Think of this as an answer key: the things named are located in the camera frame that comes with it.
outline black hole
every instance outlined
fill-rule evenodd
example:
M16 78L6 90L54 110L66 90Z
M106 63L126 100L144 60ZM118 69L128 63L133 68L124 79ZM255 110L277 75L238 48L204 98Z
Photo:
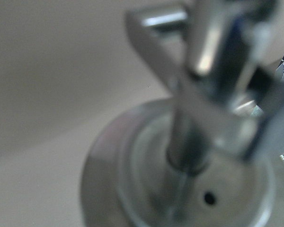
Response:
M206 192L204 194L204 201L208 205L214 205L216 203L216 198L211 192Z

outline metal base plate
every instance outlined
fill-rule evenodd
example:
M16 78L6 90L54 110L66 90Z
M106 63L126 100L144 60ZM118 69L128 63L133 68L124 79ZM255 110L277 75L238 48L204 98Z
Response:
M127 135L147 118L172 111L171 100L138 106L114 120L99 136L85 164L81 185L81 203L88 227L129 227L129 218L117 194L118 155ZM276 196L266 227L284 227L284 163L275 157Z

